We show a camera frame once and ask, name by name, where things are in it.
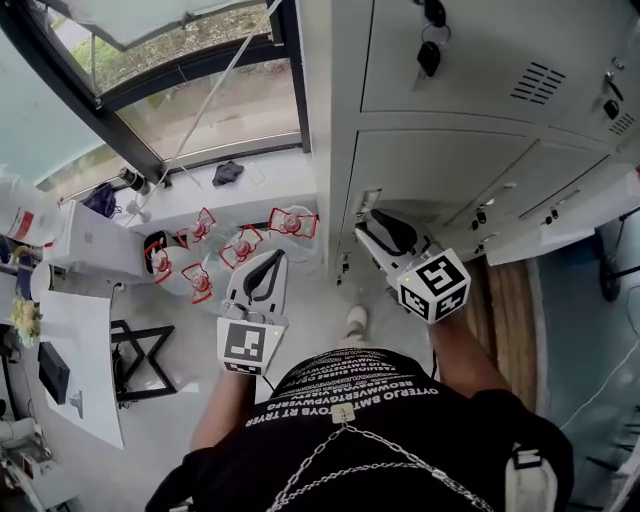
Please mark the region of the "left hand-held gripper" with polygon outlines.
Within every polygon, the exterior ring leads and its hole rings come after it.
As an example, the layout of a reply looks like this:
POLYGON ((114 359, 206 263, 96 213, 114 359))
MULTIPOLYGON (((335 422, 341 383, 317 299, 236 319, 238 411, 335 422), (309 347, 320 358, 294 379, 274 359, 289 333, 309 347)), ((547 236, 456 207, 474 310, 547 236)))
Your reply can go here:
POLYGON ((226 293, 231 301, 222 303, 222 315, 217 319, 217 357, 223 370, 266 375, 289 326, 280 316, 288 266, 286 253, 277 249, 252 258, 232 273, 226 293))

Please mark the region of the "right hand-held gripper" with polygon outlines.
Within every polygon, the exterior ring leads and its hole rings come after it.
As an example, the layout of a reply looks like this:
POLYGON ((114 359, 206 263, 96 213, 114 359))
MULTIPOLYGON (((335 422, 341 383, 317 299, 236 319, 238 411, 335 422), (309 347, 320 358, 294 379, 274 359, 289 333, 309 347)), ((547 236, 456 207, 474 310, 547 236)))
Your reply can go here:
POLYGON ((402 307, 433 325, 466 304, 471 276, 453 249, 437 254, 428 229, 401 212, 373 209, 370 218, 369 228, 357 224, 354 233, 381 271, 400 273, 408 261, 423 258, 395 279, 402 307))

